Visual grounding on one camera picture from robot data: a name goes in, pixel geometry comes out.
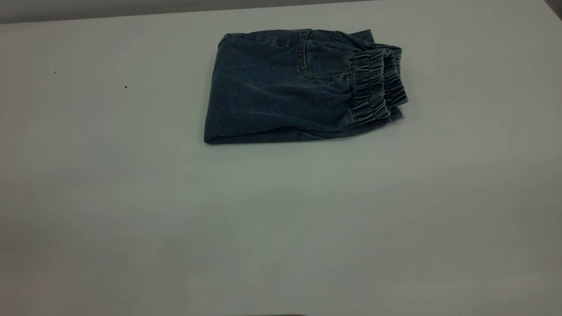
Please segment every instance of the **white table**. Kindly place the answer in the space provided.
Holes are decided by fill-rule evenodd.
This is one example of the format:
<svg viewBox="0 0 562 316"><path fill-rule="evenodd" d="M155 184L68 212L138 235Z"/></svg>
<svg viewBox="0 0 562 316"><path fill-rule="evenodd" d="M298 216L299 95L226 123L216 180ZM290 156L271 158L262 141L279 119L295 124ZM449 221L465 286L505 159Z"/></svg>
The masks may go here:
<svg viewBox="0 0 562 316"><path fill-rule="evenodd" d="M405 119L205 145L223 34L301 28L402 47ZM559 316L561 34L540 0L0 25L0 314Z"/></svg>

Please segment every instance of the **gray wall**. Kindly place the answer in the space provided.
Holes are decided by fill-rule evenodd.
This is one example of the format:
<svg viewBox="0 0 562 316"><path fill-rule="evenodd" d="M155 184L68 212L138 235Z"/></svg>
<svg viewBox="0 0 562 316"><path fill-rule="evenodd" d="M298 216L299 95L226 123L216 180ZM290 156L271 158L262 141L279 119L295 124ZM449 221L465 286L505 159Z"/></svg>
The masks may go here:
<svg viewBox="0 0 562 316"><path fill-rule="evenodd" d="M2 0L0 24L360 0Z"/></svg>

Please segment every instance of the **pocket seam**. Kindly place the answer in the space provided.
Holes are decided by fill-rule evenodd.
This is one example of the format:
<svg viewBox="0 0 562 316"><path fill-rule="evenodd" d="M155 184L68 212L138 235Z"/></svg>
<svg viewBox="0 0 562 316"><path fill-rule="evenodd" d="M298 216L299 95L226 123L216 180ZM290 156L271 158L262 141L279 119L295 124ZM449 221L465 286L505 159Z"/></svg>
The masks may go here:
<svg viewBox="0 0 562 316"><path fill-rule="evenodd" d="M308 44L303 44L300 46L300 51L299 51L299 69L301 72L301 75L304 76L306 79L319 79L319 80L327 80L327 81L331 81L334 80L337 77L340 76L348 76L350 75L350 73L340 73L337 75L333 75L331 77L319 77L319 76L315 76L312 73L310 73L308 67L307 67L307 63L306 63L306 46L308 46Z"/></svg>

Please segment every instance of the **stitching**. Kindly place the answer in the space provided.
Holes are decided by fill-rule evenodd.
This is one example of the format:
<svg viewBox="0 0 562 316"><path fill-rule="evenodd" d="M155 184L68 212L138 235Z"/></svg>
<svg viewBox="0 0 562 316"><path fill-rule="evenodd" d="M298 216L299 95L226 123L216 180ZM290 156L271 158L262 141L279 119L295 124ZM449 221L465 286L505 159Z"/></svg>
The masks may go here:
<svg viewBox="0 0 562 316"><path fill-rule="evenodd" d="M312 29L308 29L308 30L307 30L307 32L306 32L306 34L305 34L305 40L308 40L308 39L309 39L310 33L312 33Z"/></svg>
<svg viewBox="0 0 562 316"><path fill-rule="evenodd" d="M334 38L336 37L337 33L338 33L338 31L334 31L334 33L332 34L332 37L330 38L330 43L334 42Z"/></svg>
<svg viewBox="0 0 562 316"><path fill-rule="evenodd" d="M302 46L302 66L305 69L306 75L310 78L314 78L314 76L309 72L308 68L306 67L306 44Z"/></svg>
<svg viewBox="0 0 562 316"><path fill-rule="evenodd" d="M231 35L231 36L229 36L229 37L227 37L227 38L223 38L223 40L221 40L220 43L219 43L219 47L222 45L222 43L223 43L225 40L230 39L230 38L235 38L235 37L240 37L240 38L249 39L249 40L257 40L257 41L259 41L259 42L271 43L271 44L275 44L275 45L277 45L277 46L281 46L281 47L284 47L284 48L290 48L289 46L285 46L285 45L283 45L283 44L279 44L279 43L277 43L277 42L273 42L272 40L266 40L266 39L262 39L262 38L251 38L251 37L244 36L244 35L240 35L240 34Z"/></svg>

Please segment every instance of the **blue denim fabric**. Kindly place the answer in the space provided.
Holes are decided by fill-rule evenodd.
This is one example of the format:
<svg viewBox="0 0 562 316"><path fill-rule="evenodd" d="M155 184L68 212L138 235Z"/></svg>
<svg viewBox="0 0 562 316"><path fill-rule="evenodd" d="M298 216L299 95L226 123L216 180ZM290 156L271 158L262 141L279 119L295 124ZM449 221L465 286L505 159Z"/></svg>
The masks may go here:
<svg viewBox="0 0 562 316"><path fill-rule="evenodd" d="M273 30L219 43L205 142L314 141L402 118L402 50L370 30Z"/></svg>

